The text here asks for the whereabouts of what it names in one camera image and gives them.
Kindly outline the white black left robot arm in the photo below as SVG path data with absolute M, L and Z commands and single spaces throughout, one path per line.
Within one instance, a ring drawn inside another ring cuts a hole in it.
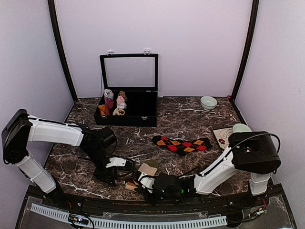
M 92 130 L 88 127 L 39 119 L 18 110 L 2 131 L 3 161 L 16 165 L 44 193 L 57 208 L 67 204 L 67 197 L 59 191 L 55 179 L 27 150 L 28 142 L 49 142 L 80 147 L 97 168 L 97 176 L 105 183 L 114 184 L 117 173 L 114 167 L 123 167 L 126 160 L 107 157 L 105 149 L 116 142 L 113 131 L 105 127 Z

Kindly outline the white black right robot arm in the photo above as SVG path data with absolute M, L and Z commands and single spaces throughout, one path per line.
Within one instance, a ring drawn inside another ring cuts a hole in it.
M 280 146 L 274 145 L 273 137 L 279 139 L 266 131 L 235 132 L 229 136 L 229 145 L 222 154 L 206 169 L 195 168 L 196 174 L 191 177 L 133 172 L 132 179 L 138 185 L 136 191 L 152 205 L 159 200 L 182 202 L 196 194 L 207 196 L 223 182 L 244 171 L 251 173 L 251 177 L 243 203 L 253 207 L 267 192 L 271 175 L 281 165 Z

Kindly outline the black argyle orange red sock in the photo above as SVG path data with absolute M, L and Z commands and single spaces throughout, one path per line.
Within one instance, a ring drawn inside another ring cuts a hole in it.
M 207 137 L 186 141 L 174 140 L 161 135 L 157 135 L 152 138 L 152 142 L 154 145 L 174 152 L 179 156 L 185 156 L 192 152 L 210 150 L 213 147 Z

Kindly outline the striped beige maroon sock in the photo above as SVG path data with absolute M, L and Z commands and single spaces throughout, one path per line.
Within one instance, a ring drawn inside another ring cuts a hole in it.
M 159 164 L 156 160 L 154 159 L 148 159 L 146 160 L 138 169 L 138 171 L 140 171 L 141 173 L 144 172 L 148 175 L 152 175 L 154 176 L 158 170 Z M 131 190 L 131 191 L 138 191 L 140 188 L 142 188 L 142 186 L 138 183 L 135 184 L 134 181 L 132 180 L 128 180 L 125 183 L 125 189 L 127 190 Z

